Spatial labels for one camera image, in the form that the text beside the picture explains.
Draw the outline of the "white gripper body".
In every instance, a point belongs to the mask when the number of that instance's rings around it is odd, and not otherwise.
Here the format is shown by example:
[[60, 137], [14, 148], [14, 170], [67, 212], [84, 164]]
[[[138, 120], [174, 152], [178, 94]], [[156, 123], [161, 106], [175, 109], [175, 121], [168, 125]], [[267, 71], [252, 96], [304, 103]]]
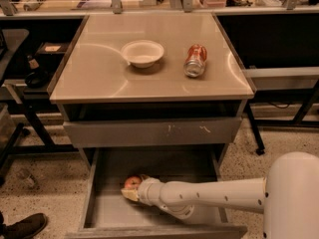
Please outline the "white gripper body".
[[148, 206], [162, 206], [160, 192], [163, 186], [164, 183], [156, 178], [145, 179], [138, 187], [139, 201]]

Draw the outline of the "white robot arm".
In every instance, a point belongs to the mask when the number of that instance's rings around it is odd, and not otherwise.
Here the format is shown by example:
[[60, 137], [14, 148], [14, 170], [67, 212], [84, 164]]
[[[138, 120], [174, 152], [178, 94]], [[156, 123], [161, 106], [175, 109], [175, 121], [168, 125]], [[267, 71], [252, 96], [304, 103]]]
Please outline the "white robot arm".
[[163, 183], [149, 176], [132, 176], [122, 194], [184, 221], [197, 206], [261, 212], [264, 239], [319, 239], [318, 185], [319, 157], [289, 152], [276, 159], [262, 178]]

